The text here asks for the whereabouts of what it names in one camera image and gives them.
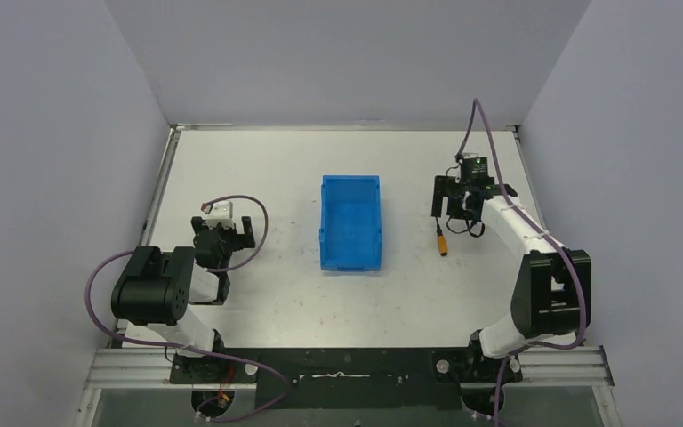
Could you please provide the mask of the orange handled screwdriver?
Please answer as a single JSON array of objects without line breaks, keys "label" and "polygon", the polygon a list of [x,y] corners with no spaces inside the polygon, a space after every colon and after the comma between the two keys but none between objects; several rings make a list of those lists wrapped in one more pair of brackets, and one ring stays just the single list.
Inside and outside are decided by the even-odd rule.
[{"label": "orange handled screwdriver", "polygon": [[448,245],[438,218],[435,219],[438,253],[442,257],[448,256]]}]

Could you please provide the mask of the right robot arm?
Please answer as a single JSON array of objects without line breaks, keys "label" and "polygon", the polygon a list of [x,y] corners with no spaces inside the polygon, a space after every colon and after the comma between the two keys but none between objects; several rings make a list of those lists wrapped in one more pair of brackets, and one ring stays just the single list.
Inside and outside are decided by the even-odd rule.
[{"label": "right robot arm", "polygon": [[486,383],[498,378],[502,361],[530,346],[551,345],[555,336],[572,334],[579,345],[591,322],[591,258],[571,250],[542,228],[521,204],[518,193],[488,170],[486,157],[459,155],[456,164],[434,179],[431,215],[438,250],[447,254],[444,230],[454,221],[473,238],[492,230],[518,265],[509,311],[470,336],[463,361],[452,373],[462,381]]}]

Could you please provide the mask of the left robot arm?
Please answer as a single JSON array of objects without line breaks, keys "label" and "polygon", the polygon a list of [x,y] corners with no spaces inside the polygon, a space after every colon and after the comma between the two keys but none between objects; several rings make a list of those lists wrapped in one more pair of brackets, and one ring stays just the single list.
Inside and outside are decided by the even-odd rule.
[{"label": "left robot arm", "polygon": [[252,220],[191,219],[190,246],[164,252],[157,246],[134,249],[111,293],[113,314],[159,334],[174,349],[171,378],[176,383],[226,382],[234,364],[221,353],[220,333],[199,319],[198,305],[226,302],[230,279],[226,268],[233,253],[254,249]]}]

